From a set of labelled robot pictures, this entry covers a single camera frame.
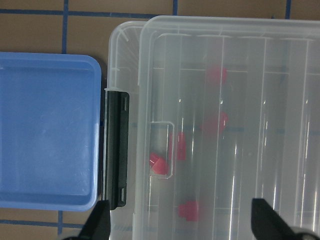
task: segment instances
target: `plastic storage box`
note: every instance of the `plastic storage box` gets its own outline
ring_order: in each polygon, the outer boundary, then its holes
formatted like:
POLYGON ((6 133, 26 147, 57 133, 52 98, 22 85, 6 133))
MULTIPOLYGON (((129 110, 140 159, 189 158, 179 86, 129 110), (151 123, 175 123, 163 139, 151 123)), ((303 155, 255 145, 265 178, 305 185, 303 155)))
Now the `plastic storage box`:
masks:
POLYGON ((93 206, 100 91, 89 56, 0 52, 0 207, 93 206))
POLYGON ((109 51, 106 95, 130 95, 111 239, 252 239, 254 197, 320 233, 319 22, 160 16, 109 51))

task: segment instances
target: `black latch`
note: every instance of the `black latch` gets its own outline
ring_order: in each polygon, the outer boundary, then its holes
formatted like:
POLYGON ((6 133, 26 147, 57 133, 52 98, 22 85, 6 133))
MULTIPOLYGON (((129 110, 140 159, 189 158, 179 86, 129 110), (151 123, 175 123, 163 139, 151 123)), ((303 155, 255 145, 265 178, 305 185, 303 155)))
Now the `black latch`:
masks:
POLYGON ((110 210, 126 205, 129 94, 107 91, 105 104, 102 200, 110 210))

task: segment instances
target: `container lid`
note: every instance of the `container lid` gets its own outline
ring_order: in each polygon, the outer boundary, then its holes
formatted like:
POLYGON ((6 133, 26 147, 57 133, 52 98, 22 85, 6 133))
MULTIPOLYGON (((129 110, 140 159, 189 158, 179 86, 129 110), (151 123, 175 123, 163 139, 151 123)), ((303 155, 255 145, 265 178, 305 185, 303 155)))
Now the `container lid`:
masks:
POLYGON ((100 88, 89 56, 0 52, 0 207, 93 206, 100 88))
POLYGON ((314 21, 144 25, 133 239, 251 239, 253 198, 319 233, 319 39, 314 21))

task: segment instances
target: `blue tray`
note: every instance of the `blue tray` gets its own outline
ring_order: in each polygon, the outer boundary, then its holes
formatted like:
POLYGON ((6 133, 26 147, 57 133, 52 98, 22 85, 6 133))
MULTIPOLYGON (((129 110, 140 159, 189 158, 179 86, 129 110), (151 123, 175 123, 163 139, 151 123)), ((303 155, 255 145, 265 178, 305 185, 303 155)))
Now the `blue tray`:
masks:
POLYGON ((0 207, 93 206, 100 92, 89 56, 0 52, 0 207))

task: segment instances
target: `tiled surface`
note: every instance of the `tiled surface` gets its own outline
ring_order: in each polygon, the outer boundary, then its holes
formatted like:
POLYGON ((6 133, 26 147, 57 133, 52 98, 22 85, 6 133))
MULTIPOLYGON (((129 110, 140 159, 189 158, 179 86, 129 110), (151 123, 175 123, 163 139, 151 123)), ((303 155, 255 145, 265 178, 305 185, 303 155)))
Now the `tiled surface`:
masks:
POLYGON ((146 21, 146 19, 70 16, 68 19, 67 53, 94 57, 100 62, 102 73, 105 76, 110 34, 115 27, 127 21, 146 21))
POLYGON ((266 18, 285 18, 286 0, 181 0, 178 15, 266 18))
POLYGON ((56 15, 0 14, 0 51, 61 53, 62 19, 56 15))
POLYGON ((69 0, 70 11, 171 15, 172 0, 69 0))
POLYGON ((58 212, 31 209, 0 208, 0 219, 56 223, 58 221, 58 212))
MULTIPOLYGON (((66 49, 93 56, 106 75, 109 37, 117 25, 176 10, 179 15, 283 19, 286 0, 0 0, 0 51, 66 49)), ((320 2, 292 0, 291 18, 320 20, 320 2)), ((81 229, 90 212, 0 208, 0 239, 53 240, 57 233, 81 229)))
POLYGON ((291 19, 320 20, 319 0, 293 0, 291 3, 291 19))
POLYGON ((55 240, 57 229, 49 226, 0 224, 2 240, 55 240))
POLYGON ((0 9, 62 10, 64 0, 1 0, 0 9))

